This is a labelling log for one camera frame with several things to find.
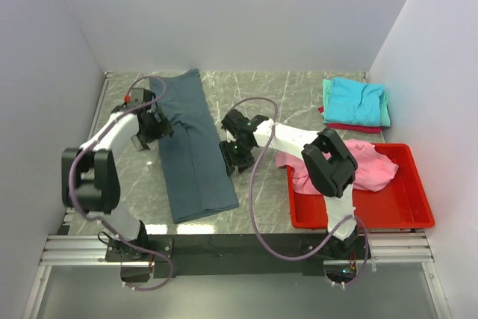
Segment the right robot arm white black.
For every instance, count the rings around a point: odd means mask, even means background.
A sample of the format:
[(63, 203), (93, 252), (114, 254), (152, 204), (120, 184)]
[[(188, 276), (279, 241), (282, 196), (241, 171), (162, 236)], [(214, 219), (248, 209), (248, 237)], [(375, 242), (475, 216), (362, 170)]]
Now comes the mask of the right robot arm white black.
[(229, 176), (255, 165), (255, 147), (271, 148), (302, 160), (326, 205), (327, 232), (332, 239), (325, 248), (334, 254), (353, 251), (359, 238), (352, 199), (358, 163), (336, 131), (303, 130), (263, 115), (249, 119), (236, 109), (225, 115), (221, 128), (226, 139), (220, 142), (220, 150)]

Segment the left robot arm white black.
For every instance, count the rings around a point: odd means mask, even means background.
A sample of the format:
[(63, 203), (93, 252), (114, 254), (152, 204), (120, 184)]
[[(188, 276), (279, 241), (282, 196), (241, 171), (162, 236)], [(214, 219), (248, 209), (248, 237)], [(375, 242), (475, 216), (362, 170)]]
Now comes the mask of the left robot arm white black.
[(99, 221), (112, 235), (111, 246), (150, 248), (144, 223), (120, 204), (115, 159), (131, 141), (138, 151), (173, 135), (173, 127), (157, 105), (130, 111), (118, 106), (105, 125), (78, 148), (61, 156), (62, 202), (89, 221)]

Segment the slate blue t shirt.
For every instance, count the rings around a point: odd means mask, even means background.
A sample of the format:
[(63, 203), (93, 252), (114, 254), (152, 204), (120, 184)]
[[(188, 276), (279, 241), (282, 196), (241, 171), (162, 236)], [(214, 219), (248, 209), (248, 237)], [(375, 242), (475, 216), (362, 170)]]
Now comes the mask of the slate blue t shirt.
[(199, 70), (173, 78), (151, 77), (149, 87), (162, 95), (158, 104), (173, 127), (172, 136), (158, 141), (173, 222), (237, 208)]

